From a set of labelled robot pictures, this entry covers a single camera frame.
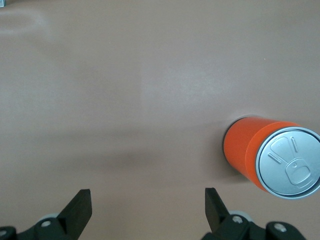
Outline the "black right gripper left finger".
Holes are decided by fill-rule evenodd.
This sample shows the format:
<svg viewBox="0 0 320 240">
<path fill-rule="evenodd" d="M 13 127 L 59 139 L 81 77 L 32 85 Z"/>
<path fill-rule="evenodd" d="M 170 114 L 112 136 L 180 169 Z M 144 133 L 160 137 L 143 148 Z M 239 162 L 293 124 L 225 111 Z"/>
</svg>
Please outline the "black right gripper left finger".
<svg viewBox="0 0 320 240">
<path fill-rule="evenodd" d="M 89 189 L 81 189 L 59 214 L 48 214 L 29 229 L 18 233 L 13 226 L 2 226 L 2 240 L 77 240 L 92 216 Z"/>
</svg>

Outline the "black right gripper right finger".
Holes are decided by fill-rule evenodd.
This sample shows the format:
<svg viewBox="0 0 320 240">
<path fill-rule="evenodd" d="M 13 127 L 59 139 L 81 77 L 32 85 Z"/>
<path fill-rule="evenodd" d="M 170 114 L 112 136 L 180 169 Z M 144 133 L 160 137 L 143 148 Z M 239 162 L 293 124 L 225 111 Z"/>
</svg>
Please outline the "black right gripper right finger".
<svg viewBox="0 0 320 240">
<path fill-rule="evenodd" d="M 204 240 L 303 240 L 287 222 L 270 221 L 262 228 L 240 214 L 231 214 L 215 188 L 205 189 L 205 215 L 211 229 Z"/>
</svg>

